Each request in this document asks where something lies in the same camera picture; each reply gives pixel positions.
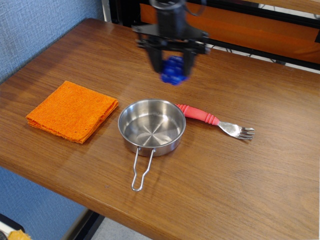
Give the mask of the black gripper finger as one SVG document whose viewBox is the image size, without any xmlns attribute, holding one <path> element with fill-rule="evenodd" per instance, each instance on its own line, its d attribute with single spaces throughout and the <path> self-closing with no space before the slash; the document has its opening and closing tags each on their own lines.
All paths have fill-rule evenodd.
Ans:
<svg viewBox="0 0 320 240">
<path fill-rule="evenodd" d="M 147 47 L 146 51 L 149 56 L 152 68 L 156 73 L 161 73 L 163 70 L 163 51 L 154 47 Z"/>
<path fill-rule="evenodd" d="M 196 56 L 197 53 L 191 49 L 187 49 L 183 52 L 183 75 L 185 77 L 188 77 L 191 74 Z"/>
</svg>

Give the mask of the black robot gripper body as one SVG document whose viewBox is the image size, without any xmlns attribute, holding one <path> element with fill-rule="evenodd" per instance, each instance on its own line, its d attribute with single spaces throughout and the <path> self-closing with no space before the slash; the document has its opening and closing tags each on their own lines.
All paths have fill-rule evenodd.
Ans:
<svg viewBox="0 0 320 240">
<path fill-rule="evenodd" d="M 162 51 L 206 54 L 208 34 L 187 22 L 185 0 L 151 0 L 156 11 L 156 24 L 134 26 L 138 35 L 138 46 L 150 55 L 160 55 Z"/>
</svg>

